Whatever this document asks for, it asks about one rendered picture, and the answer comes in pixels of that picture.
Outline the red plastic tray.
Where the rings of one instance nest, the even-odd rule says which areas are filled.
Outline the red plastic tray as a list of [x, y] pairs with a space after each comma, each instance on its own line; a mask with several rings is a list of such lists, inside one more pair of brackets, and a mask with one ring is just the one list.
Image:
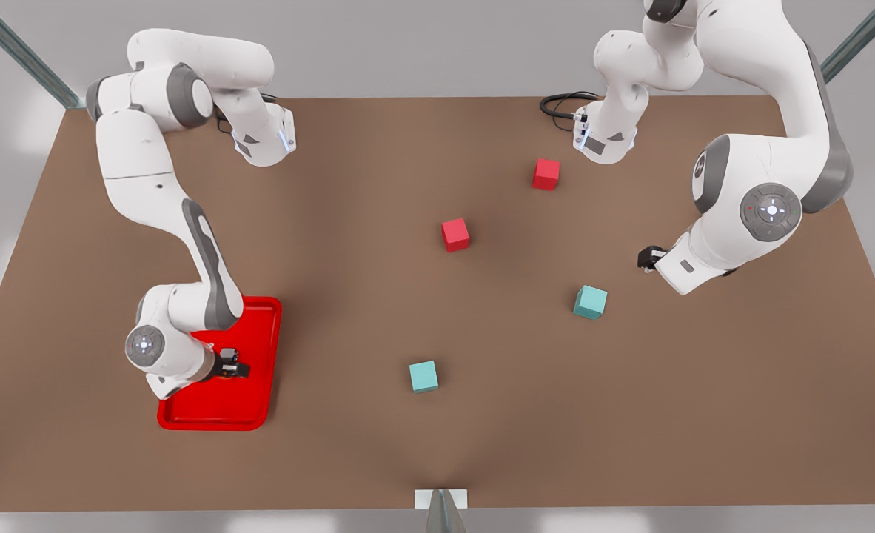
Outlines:
[[269, 411], [281, 331], [282, 306], [266, 296], [245, 296], [244, 313], [227, 331], [197, 331], [192, 337], [216, 352], [231, 348], [250, 367], [247, 378], [214, 377], [160, 401], [157, 421], [168, 431], [254, 431]]

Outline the teal cube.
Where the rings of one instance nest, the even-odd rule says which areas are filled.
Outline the teal cube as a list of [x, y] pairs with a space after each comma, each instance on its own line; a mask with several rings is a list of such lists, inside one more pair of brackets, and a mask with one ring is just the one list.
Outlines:
[[573, 313], [577, 316], [597, 320], [606, 310], [608, 293], [592, 286], [582, 286], [577, 291]]
[[434, 361], [417, 362], [409, 365], [412, 391], [414, 394], [431, 392], [440, 388], [437, 368]]

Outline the silver frame post with foot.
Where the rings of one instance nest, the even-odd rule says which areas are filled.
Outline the silver frame post with foot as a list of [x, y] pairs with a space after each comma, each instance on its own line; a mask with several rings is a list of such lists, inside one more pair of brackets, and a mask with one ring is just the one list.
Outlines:
[[414, 507], [427, 509], [425, 533], [467, 533], [459, 513], [468, 508], [467, 489], [415, 489]]

